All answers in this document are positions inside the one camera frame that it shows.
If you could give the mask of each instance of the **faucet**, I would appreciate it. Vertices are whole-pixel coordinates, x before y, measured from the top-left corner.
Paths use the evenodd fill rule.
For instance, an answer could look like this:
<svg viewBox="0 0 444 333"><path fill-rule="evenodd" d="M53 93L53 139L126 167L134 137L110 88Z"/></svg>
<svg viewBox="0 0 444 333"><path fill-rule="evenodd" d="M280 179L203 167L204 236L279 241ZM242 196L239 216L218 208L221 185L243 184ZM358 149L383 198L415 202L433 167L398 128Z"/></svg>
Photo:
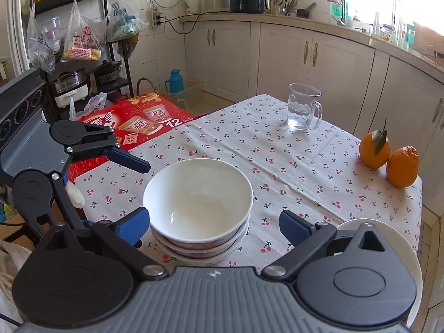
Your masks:
<svg viewBox="0 0 444 333"><path fill-rule="evenodd" d="M339 20L336 20L336 25L338 26L345 26L345 0L341 0L342 4L342 16Z"/></svg>

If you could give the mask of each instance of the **blue thermos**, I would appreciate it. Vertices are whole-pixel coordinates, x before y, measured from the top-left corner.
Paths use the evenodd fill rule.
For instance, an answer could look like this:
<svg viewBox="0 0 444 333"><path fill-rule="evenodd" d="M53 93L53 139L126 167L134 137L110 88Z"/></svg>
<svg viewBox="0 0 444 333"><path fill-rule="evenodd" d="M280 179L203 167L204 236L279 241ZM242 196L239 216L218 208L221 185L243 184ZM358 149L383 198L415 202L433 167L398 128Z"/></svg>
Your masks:
<svg viewBox="0 0 444 333"><path fill-rule="evenodd" d="M183 90L183 78L179 72L179 69L171 70L170 78L165 81L166 92L168 92L167 82L170 83L170 93L179 93Z"/></svg>

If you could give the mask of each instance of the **black cable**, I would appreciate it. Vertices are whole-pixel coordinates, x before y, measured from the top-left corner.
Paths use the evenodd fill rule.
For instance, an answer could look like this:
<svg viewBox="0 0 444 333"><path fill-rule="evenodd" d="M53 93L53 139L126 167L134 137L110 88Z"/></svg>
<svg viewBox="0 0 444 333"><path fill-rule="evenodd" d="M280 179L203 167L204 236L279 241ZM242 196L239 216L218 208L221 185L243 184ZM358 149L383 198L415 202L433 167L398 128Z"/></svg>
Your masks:
<svg viewBox="0 0 444 333"><path fill-rule="evenodd" d="M0 223L0 225L3 225L3 226L24 226L25 223Z"/></svg>
<svg viewBox="0 0 444 333"><path fill-rule="evenodd" d="M17 327L21 327L21 326L22 326L21 323L19 323L19 322L13 320L12 318L6 317L6 316L5 316L4 314L2 314L2 313L0 313L0 318L3 319L4 321L8 322L8 323L11 323L11 324L17 326Z"/></svg>
<svg viewBox="0 0 444 333"><path fill-rule="evenodd" d="M208 12L204 12L204 13L202 13L202 14L189 14L189 15L179 16L179 17L175 17L174 19L171 19L171 20L169 20L169 19L167 19L166 17L163 17L163 16L160 16L160 18L161 18L161 19L165 19L166 22L163 22L163 24L166 24L166 23L168 22L168 23L171 25L171 28L172 28L177 34L179 34L179 35L186 35L186 34L189 34L190 32L192 32L192 31L194 30L194 27L196 26L196 23L197 23L197 21L199 20L199 17L201 17L202 15L205 15L205 14L217 14L217 13L228 13L228 14L231 14L231 12L229 12L229 11L208 11ZM172 23L171 23L171 21L173 21L173 20L177 20L177 19L180 19L181 17L192 16L192 15L198 15L198 16L197 16L197 19L196 19L196 21L195 21L193 27L192 27L191 30L188 31L188 32L179 32L179 31L177 31L177 30L174 28L174 26L172 25Z"/></svg>

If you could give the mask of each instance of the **metal screw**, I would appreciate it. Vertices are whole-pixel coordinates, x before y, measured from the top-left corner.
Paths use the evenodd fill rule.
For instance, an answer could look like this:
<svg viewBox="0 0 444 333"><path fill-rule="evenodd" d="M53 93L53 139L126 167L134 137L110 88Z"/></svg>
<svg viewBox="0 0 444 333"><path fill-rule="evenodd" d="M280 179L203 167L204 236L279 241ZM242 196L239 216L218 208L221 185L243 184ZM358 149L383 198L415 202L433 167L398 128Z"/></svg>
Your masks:
<svg viewBox="0 0 444 333"><path fill-rule="evenodd" d="M165 272L165 268L157 264L150 264L149 266L144 266L142 271L145 275L156 277L158 275L162 275Z"/></svg>
<svg viewBox="0 0 444 333"><path fill-rule="evenodd" d="M287 269L281 266L268 266L264 268L264 272L270 277L282 277L287 273Z"/></svg>

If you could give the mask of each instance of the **gray ribbed panel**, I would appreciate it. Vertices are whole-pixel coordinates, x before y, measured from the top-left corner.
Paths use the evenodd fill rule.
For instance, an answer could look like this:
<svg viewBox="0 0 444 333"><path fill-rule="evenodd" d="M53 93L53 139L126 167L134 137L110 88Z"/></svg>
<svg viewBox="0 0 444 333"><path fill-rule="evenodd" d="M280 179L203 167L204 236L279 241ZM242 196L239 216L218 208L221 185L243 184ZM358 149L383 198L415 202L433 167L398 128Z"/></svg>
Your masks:
<svg viewBox="0 0 444 333"><path fill-rule="evenodd" d="M3 171L14 177L26 169L49 174L62 171L69 155L63 145L52 140L50 125L42 120L39 109L12 138L0 156Z"/></svg>
<svg viewBox="0 0 444 333"><path fill-rule="evenodd" d="M339 333L310 316L285 284L254 268L178 267L161 282L145 282L111 318L90 327L57 330L26 323L17 333ZM406 333L403 326L372 332Z"/></svg>

